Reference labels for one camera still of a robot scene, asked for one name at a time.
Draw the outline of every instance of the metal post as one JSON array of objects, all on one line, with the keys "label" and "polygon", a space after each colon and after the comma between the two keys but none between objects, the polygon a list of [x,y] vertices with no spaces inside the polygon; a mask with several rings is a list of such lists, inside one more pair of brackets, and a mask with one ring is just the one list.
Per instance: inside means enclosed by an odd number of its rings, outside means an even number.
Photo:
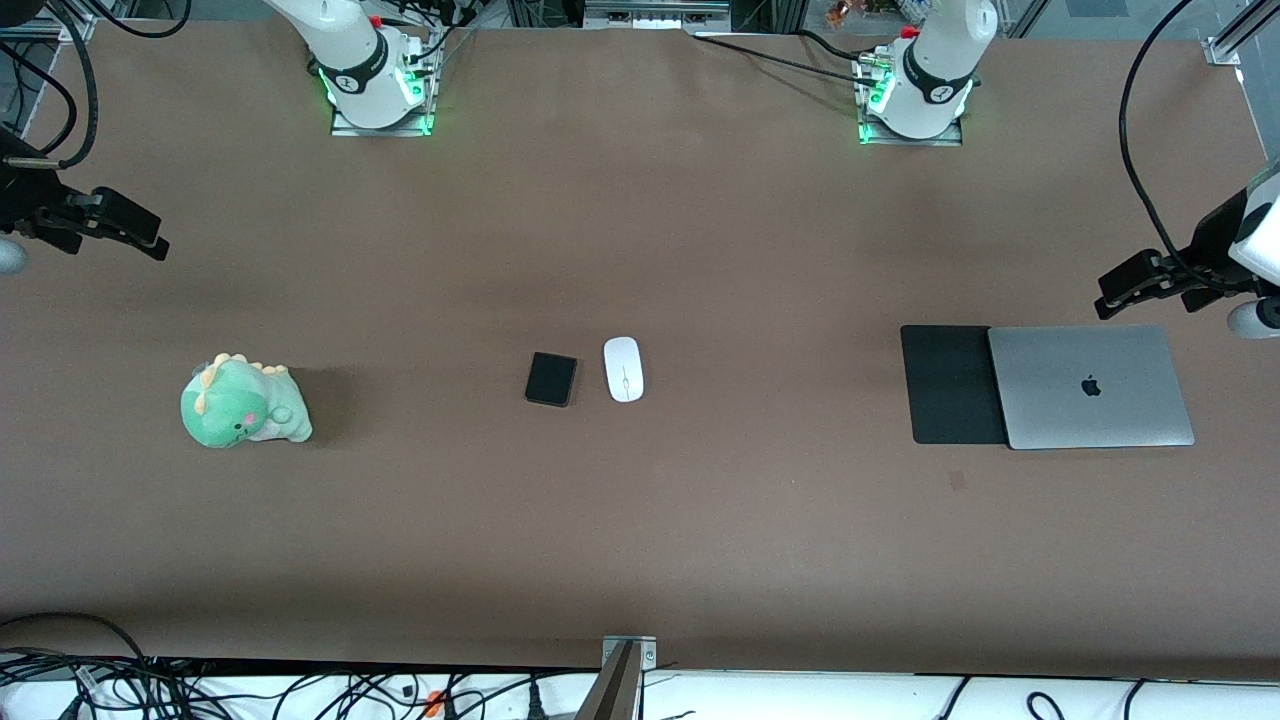
[{"label": "metal post", "polygon": [[648,637],[604,638],[604,667],[573,720],[636,720],[644,671],[654,666],[655,644]]},{"label": "metal post", "polygon": [[1280,14],[1280,0],[1254,0],[1226,23],[1215,37],[1204,40],[1204,58],[1211,65],[1239,65],[1235,54],[1245,41],[1267,27]]},{"label": "metal post", "polygon": [[1039,20],[1041,14],[1044,13],[1044,8],[1048,8],[1048,0],[1032,0],[1023,17],[1018,18],[1018,22],[1010,28],[1009,37],[1027,37],[1036,22]]}]

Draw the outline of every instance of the white mouse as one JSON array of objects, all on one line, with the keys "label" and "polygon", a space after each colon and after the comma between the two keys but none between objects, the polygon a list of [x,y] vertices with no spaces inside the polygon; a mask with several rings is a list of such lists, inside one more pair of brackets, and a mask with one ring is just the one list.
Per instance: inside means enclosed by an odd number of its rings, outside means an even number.
[{"label": "white mouse", "polygon": [[616,337],[604,343],[604,375],[613,400],[640,400],[644,395],[644,370],[640,368],[640,346],[634,337]]}]

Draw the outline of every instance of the smartphone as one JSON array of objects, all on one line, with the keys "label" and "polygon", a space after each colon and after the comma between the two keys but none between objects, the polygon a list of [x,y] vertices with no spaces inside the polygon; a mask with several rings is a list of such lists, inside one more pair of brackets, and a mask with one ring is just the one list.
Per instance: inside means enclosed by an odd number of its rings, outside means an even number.
[{"label": "smartphone", "polygon": [[564,407],[568,405],[576,373],[576,359],[535,352],[534,366],[529,369],[529,384],[525,386],[525,400]]}]

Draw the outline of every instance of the plush toy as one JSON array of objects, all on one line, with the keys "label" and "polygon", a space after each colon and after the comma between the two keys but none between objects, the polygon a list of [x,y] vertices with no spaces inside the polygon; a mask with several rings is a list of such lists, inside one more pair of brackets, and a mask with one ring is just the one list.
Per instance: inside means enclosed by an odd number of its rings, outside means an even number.
[{"label": "plush toy", "polygon": [[298,383],[284,365],[250,363],[223,352],[196,373],[182,391],[182,424],[205,447],[232,447],[242,439],[311,437],[311,419]]}]

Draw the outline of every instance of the silver laptop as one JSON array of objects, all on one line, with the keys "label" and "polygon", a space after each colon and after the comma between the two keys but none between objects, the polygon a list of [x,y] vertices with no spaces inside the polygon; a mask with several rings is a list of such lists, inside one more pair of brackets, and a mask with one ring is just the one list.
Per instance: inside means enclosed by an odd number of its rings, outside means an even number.
[{"label": "silver laptop", "polygon": [[1192,445],[1160,325],[992,328],[1009,447]]}]

